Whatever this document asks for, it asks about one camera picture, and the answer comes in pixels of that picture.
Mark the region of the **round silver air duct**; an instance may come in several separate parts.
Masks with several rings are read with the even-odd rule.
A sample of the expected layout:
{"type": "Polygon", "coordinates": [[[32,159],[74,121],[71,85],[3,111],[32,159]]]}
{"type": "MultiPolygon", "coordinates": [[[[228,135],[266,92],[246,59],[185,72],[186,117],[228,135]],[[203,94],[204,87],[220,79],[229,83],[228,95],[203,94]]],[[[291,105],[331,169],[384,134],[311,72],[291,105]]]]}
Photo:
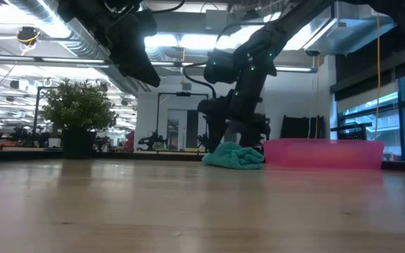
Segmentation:
{"type": "MultiPolygon", "coordinates": [[[[53,32],[53,37],[60,34],[59,44],[78,58],[108,60],[108,50],[102,47],[76,19],[64,22],[58,15],[56,0],[3,0],[12,8],[22,11],[34,18],[45,33],[53,32]]],[[[137,79],[123,77],[119,70],[111,65],[99,70],[122,92],[137,95],[139,91],[151,92],[151,89],[137,79]]]]}

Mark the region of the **black folded panels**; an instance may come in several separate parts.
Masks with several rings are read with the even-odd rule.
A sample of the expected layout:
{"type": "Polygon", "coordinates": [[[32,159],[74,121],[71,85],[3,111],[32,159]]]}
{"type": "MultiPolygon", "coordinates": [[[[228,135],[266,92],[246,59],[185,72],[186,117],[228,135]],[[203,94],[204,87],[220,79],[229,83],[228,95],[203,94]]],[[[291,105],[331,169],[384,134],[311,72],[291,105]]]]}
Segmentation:
{"type": "Polygon", "coordinates": [[[324,117],[283,116],[280,138],[326,138],[324,117]]]}

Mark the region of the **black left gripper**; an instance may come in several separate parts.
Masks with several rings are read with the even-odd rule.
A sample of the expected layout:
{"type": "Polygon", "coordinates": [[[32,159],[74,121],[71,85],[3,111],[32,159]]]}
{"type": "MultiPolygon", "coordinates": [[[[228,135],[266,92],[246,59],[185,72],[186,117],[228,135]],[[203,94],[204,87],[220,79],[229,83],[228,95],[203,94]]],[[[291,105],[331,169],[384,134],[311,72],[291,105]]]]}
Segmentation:
{"type": "Polygon", "coordinates": [[[132,76],[153,87],[159,87],[160,77],[145,52],[139,19],[125,14],[108,28],[110,59],[123,76],[132,76]]]}

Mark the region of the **wall poster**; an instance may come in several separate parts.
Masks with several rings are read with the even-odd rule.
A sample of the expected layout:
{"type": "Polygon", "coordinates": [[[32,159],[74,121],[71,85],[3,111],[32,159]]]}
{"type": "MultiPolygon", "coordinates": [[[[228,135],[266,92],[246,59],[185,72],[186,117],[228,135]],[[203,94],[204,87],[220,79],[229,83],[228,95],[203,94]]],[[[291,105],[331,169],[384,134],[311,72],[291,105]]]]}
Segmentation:
{"type": "Polygon", "coordinates": [[[167,121],[168,149],[177,151],[179,146],[179,120],[169,119],[167,121]]]}

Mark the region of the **black shelving unit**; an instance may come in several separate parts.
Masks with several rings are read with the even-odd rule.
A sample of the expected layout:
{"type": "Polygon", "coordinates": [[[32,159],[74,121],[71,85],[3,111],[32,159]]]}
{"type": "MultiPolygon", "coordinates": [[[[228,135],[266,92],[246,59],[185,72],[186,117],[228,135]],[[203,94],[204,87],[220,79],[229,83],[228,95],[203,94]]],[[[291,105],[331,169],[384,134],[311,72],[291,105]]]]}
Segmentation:
{"type": "Polygon", "coordinates": [[[258,114],[258,126],[261,135],[265,136],[265,140],[268,141],[271,133],[269,126],[270,119],[265,114],[258,114]]]}

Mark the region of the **black window blind box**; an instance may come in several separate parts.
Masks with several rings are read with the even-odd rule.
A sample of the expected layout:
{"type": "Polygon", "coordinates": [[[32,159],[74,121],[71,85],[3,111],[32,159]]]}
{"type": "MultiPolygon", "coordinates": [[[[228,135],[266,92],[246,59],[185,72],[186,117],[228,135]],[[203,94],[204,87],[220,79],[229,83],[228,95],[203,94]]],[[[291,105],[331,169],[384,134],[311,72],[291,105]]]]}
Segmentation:
{"type": "Polygon", "coordinates": [[[335,83],[330,92],[336,101],[385,86],[392,78],[405,76],[405,39],[386,34],[358,51],[335,56],[335,83]]]}

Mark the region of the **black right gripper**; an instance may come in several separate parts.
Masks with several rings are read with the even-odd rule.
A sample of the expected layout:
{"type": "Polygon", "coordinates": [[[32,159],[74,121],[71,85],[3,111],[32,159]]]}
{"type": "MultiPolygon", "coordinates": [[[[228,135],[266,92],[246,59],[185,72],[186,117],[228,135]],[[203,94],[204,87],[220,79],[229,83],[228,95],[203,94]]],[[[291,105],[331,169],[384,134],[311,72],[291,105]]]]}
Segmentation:
{"type": "MultiPolygon", "coordinates": [[[[240,122],[240,142],[246,147],[255,147],[261,139],[261,126],[253,122],[255,109],[260,100],[263,88],[263,71],[256,66],[241,69],[235,89],[230,95],[227,119],[240,122]]],[[[225,118],[207,117],[208,137],[207,149],[213,153],[221,143],[221,139],[229,126],[225,118]]]]}

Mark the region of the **pink plastic basket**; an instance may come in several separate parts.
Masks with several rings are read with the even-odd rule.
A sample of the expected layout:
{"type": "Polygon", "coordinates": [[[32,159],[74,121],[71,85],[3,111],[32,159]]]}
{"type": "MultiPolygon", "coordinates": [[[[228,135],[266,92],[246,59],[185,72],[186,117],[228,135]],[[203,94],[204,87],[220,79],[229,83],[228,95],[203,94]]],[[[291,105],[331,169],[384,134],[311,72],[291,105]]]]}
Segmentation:
{"type": "Polygon", "coordinates": [[[281,138],[264,142],[264,157],[284,168],[379,170],[384,147],[381,141],[281,138]]]}

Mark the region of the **rectangular silver air duct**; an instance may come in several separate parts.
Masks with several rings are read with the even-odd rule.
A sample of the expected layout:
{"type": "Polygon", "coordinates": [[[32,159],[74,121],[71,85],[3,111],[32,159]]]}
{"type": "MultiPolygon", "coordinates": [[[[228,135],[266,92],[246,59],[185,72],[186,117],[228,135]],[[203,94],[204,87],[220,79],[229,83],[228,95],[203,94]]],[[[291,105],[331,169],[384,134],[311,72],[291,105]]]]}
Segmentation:
{"type": "Polygon", "coordinates": [[[305,24],[284,49],[319,51],[331,55],[353,53],[394,26],[391,17],[366,4],[331,0],[329,7],[305,24]]]}

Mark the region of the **black aluminium table frame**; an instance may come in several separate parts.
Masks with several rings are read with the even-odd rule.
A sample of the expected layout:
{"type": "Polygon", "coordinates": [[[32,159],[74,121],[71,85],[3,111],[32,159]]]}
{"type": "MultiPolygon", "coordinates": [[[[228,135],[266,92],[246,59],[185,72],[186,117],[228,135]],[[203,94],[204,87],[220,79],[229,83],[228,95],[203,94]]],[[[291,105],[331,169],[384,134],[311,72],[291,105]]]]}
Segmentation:
{"type": "MultiPolygon", "coordinates": [[[[183,155],[177,153],[170,155],[148,153],[94,153],[92,157],[95,159],[109,160],[159,160],[180,162],[200,162],[202,159],[202,155],[183,155]]],[[[63,151],[0,151],[0,162],[63,158],[63,151]]],[[[405,172],[405,161],[384,161],[381,165],[381,169],[385,171],[405,172]]]]}

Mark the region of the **teal microfiber towel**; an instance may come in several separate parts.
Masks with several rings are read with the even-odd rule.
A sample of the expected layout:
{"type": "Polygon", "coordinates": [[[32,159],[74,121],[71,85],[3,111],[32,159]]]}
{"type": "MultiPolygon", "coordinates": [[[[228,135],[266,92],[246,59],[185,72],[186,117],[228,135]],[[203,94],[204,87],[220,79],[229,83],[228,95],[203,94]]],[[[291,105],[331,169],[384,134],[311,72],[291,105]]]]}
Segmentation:
{"type": "Polygon", "coordinates": [[[262,169],[263,162],[264,156],[260,152],[234,142],[222,143],[202,158],[204,165],[239,170],[262,169]]]}

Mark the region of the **black gantry frame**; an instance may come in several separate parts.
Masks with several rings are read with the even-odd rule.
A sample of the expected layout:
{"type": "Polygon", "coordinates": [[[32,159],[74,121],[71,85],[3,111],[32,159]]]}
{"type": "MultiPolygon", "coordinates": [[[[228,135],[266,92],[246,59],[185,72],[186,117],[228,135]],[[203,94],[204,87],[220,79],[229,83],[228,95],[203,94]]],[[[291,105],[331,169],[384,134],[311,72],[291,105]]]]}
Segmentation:
{"type": "Polygon", "coordinates": [[[52,87],[52,86],[38,86],[37,87],[37,94],[36,94],[36,103],[35,103],[35,109],[34,109],[34,121],[33,121],[33,129],[32,133],[36,134],[37,132],[37,122],[38,122],[38,115],[39,115],[39,103],[40,100],[52,89],[57,89],[58,87],[52,87]]]}
{"type": "Polygon", "coordinates": [[[196,110],[201,100],[208,98],[204,93],[175,92],[157,95],[156,131],[167,139],[167,121],[179,120],[179,146],[176,152],[198,152],[198,136],[208,133],[203,115],[196,110]]]}

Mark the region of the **grey ceiling box unit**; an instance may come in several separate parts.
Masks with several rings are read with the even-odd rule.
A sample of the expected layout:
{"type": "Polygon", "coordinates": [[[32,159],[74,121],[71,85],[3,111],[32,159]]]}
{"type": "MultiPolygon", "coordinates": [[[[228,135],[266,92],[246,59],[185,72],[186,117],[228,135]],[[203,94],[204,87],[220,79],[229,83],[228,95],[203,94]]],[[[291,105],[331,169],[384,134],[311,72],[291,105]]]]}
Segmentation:
{"type": "Polygon", "coordinates": [[[237,22],[234,15],[231,15],[227,11],[220,10],[206,10],[205,11],[205,31],[207,32],[219,32],[225,26],[237,22]]]}

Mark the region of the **black round ceiling device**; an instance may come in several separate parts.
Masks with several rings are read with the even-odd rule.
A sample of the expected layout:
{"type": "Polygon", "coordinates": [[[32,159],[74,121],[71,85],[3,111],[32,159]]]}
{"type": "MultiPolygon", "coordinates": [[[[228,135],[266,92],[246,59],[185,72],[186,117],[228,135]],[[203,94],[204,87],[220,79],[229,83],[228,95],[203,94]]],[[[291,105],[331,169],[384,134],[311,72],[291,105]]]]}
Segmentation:
{"type": "Polygon", "coordinates": [[[22,27],[16,34],[16,39],[25,46],[34,46],[40,37],[41,31],[35,27],[22,27]]]}

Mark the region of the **green potted plant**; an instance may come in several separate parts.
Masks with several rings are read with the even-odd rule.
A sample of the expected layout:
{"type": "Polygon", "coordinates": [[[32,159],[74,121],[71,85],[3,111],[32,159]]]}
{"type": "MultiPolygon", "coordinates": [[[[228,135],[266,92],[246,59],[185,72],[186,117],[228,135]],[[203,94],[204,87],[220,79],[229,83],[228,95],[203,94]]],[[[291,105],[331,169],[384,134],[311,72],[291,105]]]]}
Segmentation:
{"type": "Polygon", "coordinates": [[[40,115],[61,130],[64,157],[91,158],[96,133],[113,127],[117,119],[106,92],[88,82],[64,79],[45,98],[40,115]]]}

